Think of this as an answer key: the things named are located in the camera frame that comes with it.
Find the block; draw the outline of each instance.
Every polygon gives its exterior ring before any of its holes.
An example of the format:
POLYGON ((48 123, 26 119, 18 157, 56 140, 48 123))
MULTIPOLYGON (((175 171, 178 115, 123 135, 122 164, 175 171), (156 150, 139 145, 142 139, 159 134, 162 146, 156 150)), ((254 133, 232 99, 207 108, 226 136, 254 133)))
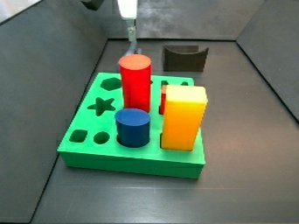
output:
POLYGON ((118 141, 126 147, 139 148, 150 143, 150 115, 138 108, 116 112, 118 141))
POLYGON ((151 108, 152 61, 143 54, 130 54, 119 61, 126 109, 151 108))
POLYGON ((210 48, 198 45, 166 45, 163 47, 163 70, 166 72, 203 72, 210 48))
POLYGON ((163 114, 163 149, 192 151, 207 103, 204 87, 167 86, 163 114))
POLYGON ((123 90, 119 88, 107 91, 100 87, 102 82, 111 78, 120 79, 120 74, 100 73, 98 75, 60 142, 59 153, 66 165, 115 172, 132 172, 196 179, 206 164, 202 132, 199 131, 198 133, 192 151, 163 150, 160 148, 160 135, 163 132, 164 117, 159 115, 162 81, 168 81, 174 85, 182 85, 183 82, 187 82, 192 86, 192 79, 152 76, 151 141, 140 148, 128 148, 118 142, 115 120, 116 112, 124 108, 123 90), (98 115, 96 110, 90 109, 90 106, 95 105, 98 98, 103 102, 107 102, 115 110, 104 110, 98 115), (79 130, 78 142, 71 141, 75 130, 79 130))
MULTIPOLYGON (((166 88, 167 88, 168 82, 164 80, 162 81, 162 103, 160 103, 160 108, 159 108, 159 114, 164 114, 164 99, 166 99, 166 88)), ((188 82, 184 81, 182 83, 182 86, 188 86, 188 82)))
POLYGON ((103 4, 104 0, 80 0, 84 6, 92 10, 96 11, 103 4))

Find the shape hole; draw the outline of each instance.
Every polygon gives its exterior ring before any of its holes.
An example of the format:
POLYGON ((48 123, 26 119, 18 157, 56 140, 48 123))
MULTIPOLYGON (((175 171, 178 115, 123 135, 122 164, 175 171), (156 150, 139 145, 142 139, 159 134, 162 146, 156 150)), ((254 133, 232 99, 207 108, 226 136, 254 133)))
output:
POLYGON ((87 138, 88 132, 84 129, 75 129, 70 136, 70 141, 74 143, 83 143, 87 138))
POLYGON ((107 91, 112 91, 115 89, 122 88, 122 80, 118 78, 110 78, 102 81, 100 87, 107 91))
POLYGON ((100 97, 96 98, 96 103, 88 106, 88 109, 96 110, 96 116, 102 116, 106 111, 115 111, 116 108, 112 106, 114 98, 103 100, 100 97))
POLYGON ((94 136, 94 142, 96 144, 104 144, 110 139, 110 134, 106 131, 100 131, 95 136, 94 136))
POLYGON ((167 80, 162 80, 162 85, 168 85, 168 81, 167 80))

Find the gray floor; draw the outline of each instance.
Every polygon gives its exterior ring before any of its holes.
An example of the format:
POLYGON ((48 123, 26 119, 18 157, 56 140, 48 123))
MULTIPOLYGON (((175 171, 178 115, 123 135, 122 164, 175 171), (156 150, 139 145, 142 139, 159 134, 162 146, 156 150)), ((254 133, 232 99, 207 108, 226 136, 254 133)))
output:
MULTIPOLYGON (((34 223, 298 222, 299 127, 232 42, 140 41, 164 74, 163 45, 210 47, 203 122, 207 165, 199 180, 56 164, 34 223)), ((115 72, 126 41, 110 41, 98 65, 115 72)))

